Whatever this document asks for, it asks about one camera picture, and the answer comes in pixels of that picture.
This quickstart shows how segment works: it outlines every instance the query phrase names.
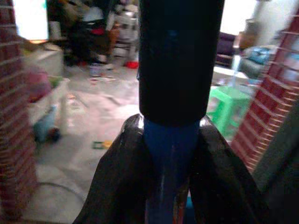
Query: green plastic stool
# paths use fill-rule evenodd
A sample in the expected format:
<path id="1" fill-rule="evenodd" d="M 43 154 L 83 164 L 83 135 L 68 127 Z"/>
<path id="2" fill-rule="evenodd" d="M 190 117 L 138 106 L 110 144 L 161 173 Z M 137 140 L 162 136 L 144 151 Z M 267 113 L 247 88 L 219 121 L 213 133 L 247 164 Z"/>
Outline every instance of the green plastic stool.
<path id="1" fill-rule="evenodd" d="M 218 99 L 219 104 L 216 110 L 208 112 L 207 115 L 212 116 L 212 122 L 223 136 L 226 137 L 234 134 L 235 130 L 229 130 L 228 127 L 230 125 L 235 128 L 239 127 L 240 120 L 247 111 L 250 96 L 233 87 L 221 86 L 211 89 L 210 100 L 211 98 Z M 240 110 L 240 119 L 234 121 L 233 115 L 237 109 Z"/>

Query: concrete floor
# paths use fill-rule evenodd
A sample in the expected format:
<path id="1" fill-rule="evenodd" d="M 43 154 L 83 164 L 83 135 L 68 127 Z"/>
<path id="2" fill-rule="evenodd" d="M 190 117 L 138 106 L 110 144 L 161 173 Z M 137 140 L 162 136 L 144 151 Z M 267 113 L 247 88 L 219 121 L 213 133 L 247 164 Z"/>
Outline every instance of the concrete floor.
<path id="1" fill-rule="evenodd" d="M 93 174 L 105 150 L 94 141 L 114 140 L 124 120 L 139 112 L 137 70 L 116 67 L 106 75 L 115 80 L 90 81 L 87 69 L 68 68 L 69 134 L 36 152 L 41 183 L 23 219 L 72 223 L 86 199 Z"/>

